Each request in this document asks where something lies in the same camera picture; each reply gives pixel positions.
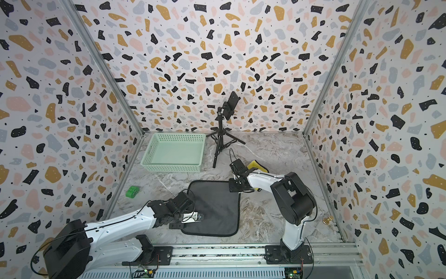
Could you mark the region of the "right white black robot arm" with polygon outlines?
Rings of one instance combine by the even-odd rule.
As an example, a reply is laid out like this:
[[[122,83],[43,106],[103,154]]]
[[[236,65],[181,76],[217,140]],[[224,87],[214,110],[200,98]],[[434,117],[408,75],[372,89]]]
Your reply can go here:
[[[299,176],[290,172],[277,175],[248,168],[240,159],[230,164],[233,178],[229,180],[232,193],[250,193],[257,189],[271,193],[282,217],[286,220],[281,245],[287,252],[294,252],[304,243],[303,229],[317,202],[312,192]]]

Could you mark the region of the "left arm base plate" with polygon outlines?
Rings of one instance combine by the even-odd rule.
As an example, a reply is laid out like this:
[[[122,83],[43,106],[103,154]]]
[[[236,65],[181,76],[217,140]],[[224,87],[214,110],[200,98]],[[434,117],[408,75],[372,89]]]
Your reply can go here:
[[[132,261],[122,261],[123,266],[168,266],[170,264],[173,253],[172,246],[154,246],[146,235],[137,235],[135,239],[138,240],[137,244],[142,251]]]

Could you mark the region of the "blue grey dishcloth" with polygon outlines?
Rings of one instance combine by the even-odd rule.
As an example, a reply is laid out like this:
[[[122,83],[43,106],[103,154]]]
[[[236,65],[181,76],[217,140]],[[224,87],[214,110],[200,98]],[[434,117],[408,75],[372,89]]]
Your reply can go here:
[[[182,233],[192,236],[232,237],[239,230],[240,194],[230,192],[228,181],[195,180],[189,191],[195,196],[194,212],[201,215],[198,222],[191,219]]]

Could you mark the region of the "yellow grey dishcloth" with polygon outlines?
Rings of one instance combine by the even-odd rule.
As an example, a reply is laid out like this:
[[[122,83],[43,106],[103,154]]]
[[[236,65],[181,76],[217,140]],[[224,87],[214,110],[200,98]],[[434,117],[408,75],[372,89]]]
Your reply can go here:
[[[249,182],[249,185],[252,188],[255,188],[257,190],[265,190],[267,192],[271,191],[271,183],[270,183],[270,177],[266,176],[266,173],[268,173],[268,170],[260,165],[256,160],[253,160],[247,165],[248,170],[254,170],[253,173],[250,173],[247,180]]]

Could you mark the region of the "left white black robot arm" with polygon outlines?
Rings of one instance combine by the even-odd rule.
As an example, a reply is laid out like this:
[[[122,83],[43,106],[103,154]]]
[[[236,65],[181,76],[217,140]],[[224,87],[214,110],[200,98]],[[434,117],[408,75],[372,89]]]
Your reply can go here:
[[[109,220],[68,223],[45,247],[50,279],[76,279],[84,272],[120,263],[130,268],[168,265],[171,248],[155,248],[145,231],[181,223],[195,208],[195,195],[181,191],[175,198],[147,201],[134,212]]]

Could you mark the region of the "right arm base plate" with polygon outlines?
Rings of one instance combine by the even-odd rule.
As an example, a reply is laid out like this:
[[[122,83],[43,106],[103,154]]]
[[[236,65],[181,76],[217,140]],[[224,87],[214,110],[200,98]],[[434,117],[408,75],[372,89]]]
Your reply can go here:
[[[267,245],[264,259],[268,265],[311,265],[314,262],[310,246],[304,244],[293,251],[285,245]]]

